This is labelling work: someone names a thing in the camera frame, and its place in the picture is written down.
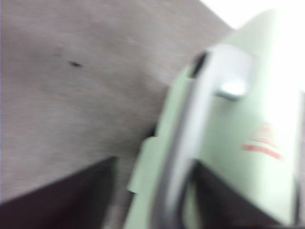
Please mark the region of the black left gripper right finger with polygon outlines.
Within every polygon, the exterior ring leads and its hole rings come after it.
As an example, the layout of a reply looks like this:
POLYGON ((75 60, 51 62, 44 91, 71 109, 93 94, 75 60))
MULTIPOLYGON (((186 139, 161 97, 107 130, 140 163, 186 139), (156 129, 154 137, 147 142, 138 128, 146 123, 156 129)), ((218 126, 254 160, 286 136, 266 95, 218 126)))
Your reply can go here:
POLYGON ((202 229, 298 229, 299 190, 282 166, 197 160, 192 181, 202 229))

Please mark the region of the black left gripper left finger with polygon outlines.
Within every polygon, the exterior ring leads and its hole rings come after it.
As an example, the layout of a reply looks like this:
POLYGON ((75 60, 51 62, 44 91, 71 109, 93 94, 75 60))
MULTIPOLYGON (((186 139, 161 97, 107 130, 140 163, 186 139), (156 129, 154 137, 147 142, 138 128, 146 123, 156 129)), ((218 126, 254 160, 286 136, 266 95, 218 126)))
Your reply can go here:
POLYGON ((113 197, 117 158, 4 202, 2 229, 100 229, 113 197))

